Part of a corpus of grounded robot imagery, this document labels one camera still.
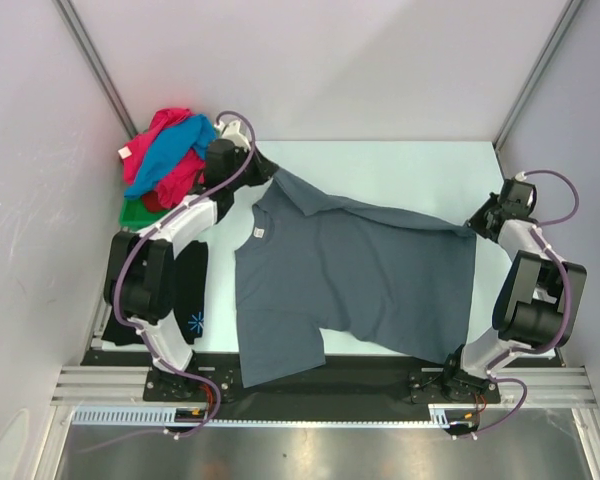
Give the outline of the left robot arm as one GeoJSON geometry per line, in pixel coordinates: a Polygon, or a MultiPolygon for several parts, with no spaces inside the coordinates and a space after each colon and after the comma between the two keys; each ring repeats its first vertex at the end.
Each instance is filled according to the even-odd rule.
{"type": "Polygon", "coordinates": [[[179,399],[199,392],[201,376],[189,368],[194,352],[175,319],[176,259],[226,216],[237,190],[265,184],[278,169],[255,146],[214,140],[180,204],[148,227],[120,231],[112,239],[104,300],[116,321],[140,337],[153,365],[168,372],[165,385],[179,399]]]}

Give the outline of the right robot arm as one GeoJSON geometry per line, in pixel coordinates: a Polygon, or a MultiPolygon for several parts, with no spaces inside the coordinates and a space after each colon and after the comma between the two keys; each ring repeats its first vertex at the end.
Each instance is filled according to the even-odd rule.
{"type": "Polygon", "coordinates": [[[506,179],[498,193],[465,225],[500,246],[511,266],[496,298],[491,329],[447,357],[441,388],[453,402],[474,399],[497,384],[499,370],[523,354],[540,355],[569,340],[587,278],[586,268],[558,254],[543,228],[571,219],[579,195],[564,175],[551,170],[521,172],[506,179]],[[570,189],[569,214],[541,222],[533,217],[539,199],[532,175],[552,175],[570,189]]]}

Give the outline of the grey t shirt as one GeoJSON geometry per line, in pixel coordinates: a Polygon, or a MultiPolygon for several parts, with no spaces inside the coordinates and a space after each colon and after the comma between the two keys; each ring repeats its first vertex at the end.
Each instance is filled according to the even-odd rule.
{"type": "Polygon", "coordinates": [[[476,236],[278,171],[236,251],[243,384],[322,366],[326,330],[441,363],[468,335],[476,236]]]}

